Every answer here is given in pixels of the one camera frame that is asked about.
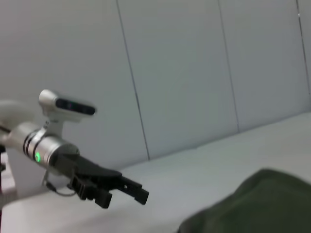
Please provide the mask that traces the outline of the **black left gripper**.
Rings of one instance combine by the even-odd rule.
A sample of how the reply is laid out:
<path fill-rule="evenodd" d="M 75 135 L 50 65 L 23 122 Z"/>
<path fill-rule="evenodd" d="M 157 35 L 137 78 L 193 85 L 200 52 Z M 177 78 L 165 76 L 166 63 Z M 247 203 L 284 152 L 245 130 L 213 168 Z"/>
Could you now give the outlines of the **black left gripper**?
<path fill-rule="evenodd" d="M 54 160 L 54 168 L 69 178 L 67 187 L 81 200 L 93 200 L 103 209 L 108 209 L 111 190 L 119 190 L 141 205 L 145 205 L 149 192 L 142 185 L 128 179 L 118 171 L 102 167 L 80 155 L 62 154 Z"/>

